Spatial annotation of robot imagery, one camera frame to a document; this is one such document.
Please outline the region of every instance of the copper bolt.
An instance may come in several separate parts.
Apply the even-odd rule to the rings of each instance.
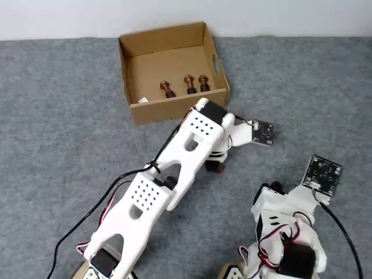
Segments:
[[[190,74],[187,74],[184,78],[185,83],[187,83],[187,94],[195,94],[196,93],[196,89],[195,89],[195,87],[192,83],[193,80],[194,80],[194,78]]]
[[[169,83],[165,80],[163,80],[161,83],[160,83],[160,89],[164,90],[165,91],[165,96],[167,98],[172,98],[172,97],[175,97],[175,93],[169,88]]]
[[[208,85],[208,77],[204,74],[199,76],[199,82],[201,83],[200,85],[200,91],[205,92],[209,91],[209,85]]]

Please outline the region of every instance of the gray carpet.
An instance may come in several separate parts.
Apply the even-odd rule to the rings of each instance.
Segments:
[[[312,153],[342,164],[331,209],[372,272],[372,39],[216,38],[231,99],[247,119],[272,121],[272,148],[232,149],[226,170],[201,170],[155,225],[135,271],[205,278],[255,239],[262,182],[300,183]],[[45,278],[57,240],[121,173],[152,159],[177,121],[135,127],[121,91],[117,39],[0,42],[0,277]],[[53,278],[71,276],[96,212],[61,247]],[[321,209],[322,278],[357,278],[340,230]]]

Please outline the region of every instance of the cardboard box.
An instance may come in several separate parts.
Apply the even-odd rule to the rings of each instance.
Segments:
[[[135,124],[182,117],[201,97],[227,103],[230,88],[204,22],[124,34],[119,47],[124,94]],[[187,94],[186,74],[194,77],[196,94]],[[209,78],[208,92],[200,92],[201,74]],[[165,97],[163,80],[176,97]],[[138,103],[143,97],[148,102]]]

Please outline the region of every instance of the white robotic arm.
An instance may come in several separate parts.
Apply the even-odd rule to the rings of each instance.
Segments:
[[[235,126],[234,122],[232,113],[205,98],[184,117],[179,129],[153,162],[156,167],[137,173],[122,199],[92,234],[84,257],[98,270],[101,278],[123,279],[130,274],[145,249],[154,224],[164,210],[171,211],[177,206],[204,163],[209,170],[218,171],[232,146],[251,141],[272,145],[272,124],[244,120]],[[157,172],[176,163],[181,165],[178,179],[160,181],[156,178]],[[105,242],[116,234],[124,239],[120,261],[117,266],[101,272],[94,265],[94,259]]]
[[[329,203],[341,171],[340,165],[313,155],[301,185],[288,194],[277,181],[262,184],[251,209],[257,242],[243,251],[244,278],[319,278],[327,256],[312,229],[314,209],[319,202]]]

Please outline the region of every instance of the cable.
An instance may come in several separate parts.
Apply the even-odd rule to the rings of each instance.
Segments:
[[[109,209],[110,209],[110,207],[111,207],[111,204],[112,204],[113,201],[114,201],[115,193],[116,193],[117,189],[119,189],[120,186],[122,186],[123,184],[128,183],[128,182],[132,182],[132,181],[130,181],[130,180],[123,181],[123,182],[120,183],[118,186],[116,186],[115,190],[114,190],[113,193],[111,194],[111,197],[109,198],[109,201],[108,201],[106,207],[104,208],[104,210],[102,211],[102,213],[101,213],[101,215],[100,215],[100,217],[99,217],[98,227],[101,225],[101,223],[102,223],[102,221],[104,220],[104,218],[105,218],[107,212],[109,211]],[[83,254],[84,254],[84,251],[83,251],[81,248],[82,248],[82,247],[86,247],[86,246],[88,246],[89,243],[90,243],[90,241],[79,243],[79,244],[76,246],[76,251],[77,251],[79,254],[83,255]]]
[[[333,220],[336,222],[336,224],[338,225],[338,227],[341,229],[341,231],[344,234],[346,240],[348,241],[348,244],[349,244],[349,246],[351,248],[351,251],[353,252],[353,256],[354,256],[354,259],[355,259],[356,267],[358,269],[359,279],[363,279],[362,265],[360,264],[360,260],[359,260],[358,254],[356,252],[356,249],[355,249],[355,246],[354,246],[352,240],[350,239],[349,234],[346,232],[344,226],[341,224],[340,220],[338,220],[338,218],[336,217],[336,215],[331,211],[331,209],[329,209],[328,206],[326,206],[324,203],[322,203],[322,202],[320,202],[320,201],[317,200],[317,198],[315,197],[315,191],[314,190],[313,190],[313,196],[314,196],[314,199],[325,210],[325,212],[327,212],[333,218]]]
[[[115,193],[116,193],[116,191],[120,188],[120,186],[122,186],[125,183],[129,183],[129,182],[132,182],[132,181],[131,180],[123,181],[118,186],[116,186],[115,190],[111,194],[111,197],[110,197],[110,199],[109,199],[109,201],[108,201],[105,209],[102,211],[101,216],[99,217],[99,224],[100,225],[101,225],[102,221],[104,220],[107,212],[110,210],[110,207],[111,207],[111,205],[112,205],[112,203],[113,203],[113,201],[115,199]]]
[[[227,149],[225,149],[224,151],[221,151],[221,152],[212,152],[211,154],[212,154],[213,156],[223,155],[223,154],[225,154],[227,151],[229,151],[231,147],[233,147],[233,139],[232,139],[231,136],[229,135],[229,136],[228,136],[228,145],[227,145]]]
[[[248,248],[245,247],[245,246],[243,246],[243,245],[241,245],[238,248],[238,252],[242,256],[245,265],[248,266]]]
[[[238,120],[241,120],[241,121],[243,121],[245,124],[247,124],[247,125],[253,127],[253,124],[248,123],[248,121],[246,121],[243,117],[238,116],[238,115],[235,115],[235,118],[238,119]]]
[[[304,214],[304,212],[296,211],[295,213],[293,213],[292,216],[293,216],[293,217],[296,217],[296,216],[295,216],[296,214],[301,214],[301,215],[305,216],[306,219],[309,221],[309,225],[311,226],[311,228],[313,227],[313,223],[311,222],[310,218],[309,218],[306,214]]]
[[[120,182],[120,180],[122,180],[123,178],[127,177],[127,176],[131,176],[133,174],[137,174],[137,173],[142,173],[144,171],[148,171],[150,170],[151,168],[155,168],[158,172],[160,172],[159,168],[157,167],[157,164],[156,164],[156,161],[158,160],[160,154],[163,152],[163,150],[165,149],[165,147],[168,145],[168,143],[171,141],[171,139],[173,138],[173,136],[175,135],[175,133],[178,131],[178,129],[180,128],[180,124],[177,125],[173,131],[171,132],[171,134],[169,135],[169,137],[167,138],[167,140],[165,141],[165,143],[162,145],[162,147],[159,149],[158,153],[155,155],[154,159],[148,163],[148,166],[147,167],[144,167],[143,169],[136,169],[136,170],[132,170],[132,171],[128,171],[120,176],[118,176],[117,179],[114,180],[114,182],[112,182],[112,184],[110,185],[110,187],[106,190],[106,192],[104,193],[104,195],[99,199],[99,201],[91,208],[91,210],[88,211],[87,214],[84,215],[83,218],[80,219],[79,222],[76,223],[75,226],[73,226],[56,244],[55,248],[54,248],[54,256],[53,256],[53,265],[52,265],[52,268],[47,276],[46,279],[50,279],[52,277],[52,274],[54,272],[54,269],[57,265],[57,254],[58,254],[58,248],[59,246],[61,245],[61,243],[63,241],[66,240],[67,237],[69,237],[77,228],[79,228],[79,226],[90,216],[92,215],[92,213],[101,205],[101,203],[106,199],[106,197],[110,194],[111,190],[116,186],[117,183]]]

